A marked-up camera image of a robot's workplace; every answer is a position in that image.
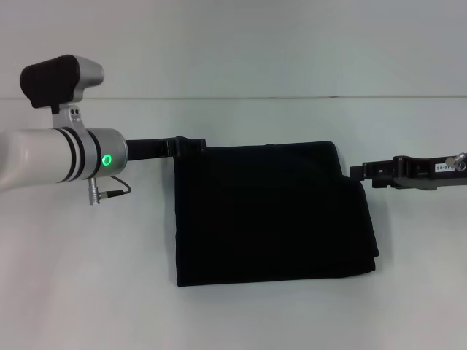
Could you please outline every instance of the white background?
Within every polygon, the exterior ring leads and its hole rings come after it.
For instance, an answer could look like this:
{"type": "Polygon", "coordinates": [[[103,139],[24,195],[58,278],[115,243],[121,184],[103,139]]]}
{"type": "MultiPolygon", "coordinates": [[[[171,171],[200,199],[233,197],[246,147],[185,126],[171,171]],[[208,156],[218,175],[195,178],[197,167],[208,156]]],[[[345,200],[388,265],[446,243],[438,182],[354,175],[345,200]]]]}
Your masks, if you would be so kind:
{"type": "MultiPolygon", "coordinates": [[[[0,130],[51,126],[19,74],[71,53],[106,70],[86,126],[127,139],[331,140],[346,174],[451,155],[467,99],[283,98],[467,95],[466,30],[461,0],[3,0],[0,130]]],[[[466,348],[466,188],[365,183],[375,273],[179,289],[171,160],[121,177],[134,192],[98,207],[85,182],[0,195],[0,349],[466,348]]]]}

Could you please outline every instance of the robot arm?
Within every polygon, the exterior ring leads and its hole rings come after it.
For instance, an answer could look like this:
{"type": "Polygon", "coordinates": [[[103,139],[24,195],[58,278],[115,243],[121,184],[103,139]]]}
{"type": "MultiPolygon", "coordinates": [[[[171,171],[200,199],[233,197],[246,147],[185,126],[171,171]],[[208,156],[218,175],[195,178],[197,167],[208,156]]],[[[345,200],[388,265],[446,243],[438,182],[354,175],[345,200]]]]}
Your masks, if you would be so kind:
{"type": "Polygon", "coordinates": [[[96,179],[119,174],[129,160],[203,150],[205,141],[177,137],[126,141],[114,129],[86,129],[80,102],[86,88],[104,81],[102,66],[65,55],[26,67],[21,89],[33,108],[50,107],[53,128],[0,133],[0,191],[35,184],[88,180],[90,204],[126,194],[99,193],[96,179]]]}

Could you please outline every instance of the black cable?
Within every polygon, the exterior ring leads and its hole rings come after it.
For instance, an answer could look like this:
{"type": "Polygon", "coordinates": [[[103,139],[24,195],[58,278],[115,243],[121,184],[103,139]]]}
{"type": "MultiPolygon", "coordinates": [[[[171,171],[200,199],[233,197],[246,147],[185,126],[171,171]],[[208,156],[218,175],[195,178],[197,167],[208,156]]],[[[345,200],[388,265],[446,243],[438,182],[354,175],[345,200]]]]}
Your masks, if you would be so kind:
{"type": "Polygon", "coordinates": [[[127,195],[131,192],[131,187],[128,186],[128,184],[126,182],[124,182],[122,179],[119,179],[117,178],[116,176],[110,176],[112,177],[115,181],[118,181],[119,183],[121,183],[123,186],[125,186],[127,188],[126,191],[123,191],[123,190],[117,190],[117,191],[106,191],[106,192],[103,192],[101,193],[101,198],[102,199],[105,199],[105,198],[112,198],[112,197],[118,197],[119,195],[127,195]]]}
{"type": "Polygon", "coordinates": [[[127,195],[131,192],[131,187],[126,183],[124,182],[122,179],[119,179],[117,178],[116,176],[113,176],[111,175],[110,177],[112,177],[115,181],[118,181],[119,183],[121,183],[123,186],[125,186],[127,188],[128,191],[124,192],[123,194],[124,195],[127,195]]]}

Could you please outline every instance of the sticker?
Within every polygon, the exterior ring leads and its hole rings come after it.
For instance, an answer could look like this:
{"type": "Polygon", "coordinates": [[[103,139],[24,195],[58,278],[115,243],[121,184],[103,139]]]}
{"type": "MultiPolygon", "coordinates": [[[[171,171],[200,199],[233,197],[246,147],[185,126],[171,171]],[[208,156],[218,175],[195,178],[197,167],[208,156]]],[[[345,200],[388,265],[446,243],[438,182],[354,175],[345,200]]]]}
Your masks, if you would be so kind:
{"type": "Polygon", "coordinates": [[[447,166],[446,163],[435,164],[435,173],[444,173],[445,171],[455,171],[452,166],[447,166]]]}

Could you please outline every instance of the black towel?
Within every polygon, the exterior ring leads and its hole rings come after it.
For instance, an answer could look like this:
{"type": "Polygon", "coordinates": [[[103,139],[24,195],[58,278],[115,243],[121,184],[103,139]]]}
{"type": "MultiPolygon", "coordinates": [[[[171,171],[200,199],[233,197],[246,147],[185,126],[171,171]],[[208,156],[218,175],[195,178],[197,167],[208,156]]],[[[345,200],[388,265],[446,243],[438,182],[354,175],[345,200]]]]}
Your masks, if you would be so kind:
{"type": "Polygon", "coordinates": [[[208,148],[174,167],[179,287],[374,271],[365,192],[332,142],[208,148]]]}

